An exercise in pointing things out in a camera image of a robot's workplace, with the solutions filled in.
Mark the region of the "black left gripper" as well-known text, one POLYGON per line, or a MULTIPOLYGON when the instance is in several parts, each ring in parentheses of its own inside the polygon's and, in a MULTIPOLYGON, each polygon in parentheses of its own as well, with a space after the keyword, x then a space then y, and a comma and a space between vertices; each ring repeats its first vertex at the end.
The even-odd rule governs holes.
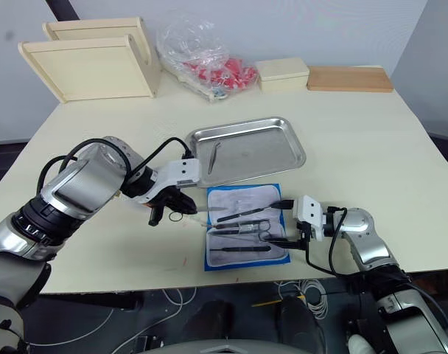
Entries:
POLYGON ((149 226, 157 226, 160 223, 163 218, 164 207, 185 215, 197 214, 197 206, 194 200, 174 186, 168 186, 161 190, 149 201, 149 205, 151 206, 149 226))

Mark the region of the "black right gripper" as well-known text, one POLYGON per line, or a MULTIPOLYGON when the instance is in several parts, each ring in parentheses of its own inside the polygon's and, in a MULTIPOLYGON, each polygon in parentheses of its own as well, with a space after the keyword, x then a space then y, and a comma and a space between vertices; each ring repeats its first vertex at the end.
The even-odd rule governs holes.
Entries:
MULTIPOLYGON (((291 210, 294 206, 294 200, 285 199, 273 202, 270 205, 272 209, 280 209, 280 210, 291 210)), ((274 246, 278 246, 282 249, 300 249, 307 250, 309 242, 312 238, 312 225, 306 221, 298 221, 297 231, 299 234, 298 240, 287 240, 284 238, 269 238, 266 239, 266 243, 271 243, 274 246)))

